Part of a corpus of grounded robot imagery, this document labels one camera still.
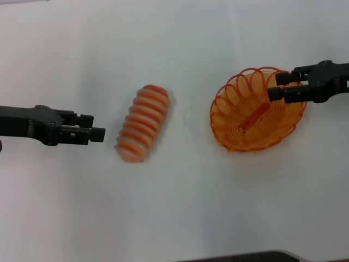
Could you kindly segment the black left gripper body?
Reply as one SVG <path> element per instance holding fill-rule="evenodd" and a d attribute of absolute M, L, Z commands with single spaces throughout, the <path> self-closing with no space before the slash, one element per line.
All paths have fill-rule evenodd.
<path fill-rule="evenodd" d="M 44 105 L 33 108 L 1 106 L 1 136 L 31 138 L 44 145 L 61 143 L 63 125 L 74 123 L 74 112 Z"/>

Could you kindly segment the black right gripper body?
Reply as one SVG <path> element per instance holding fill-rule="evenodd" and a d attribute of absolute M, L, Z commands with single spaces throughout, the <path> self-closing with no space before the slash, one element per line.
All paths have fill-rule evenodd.
<path fill-rule="evenodd" d="M 320 62 L 309 73 L 309 86 L 314 103 L 324 103 L 332 96 L 348 93 L 348 63 Z"/>

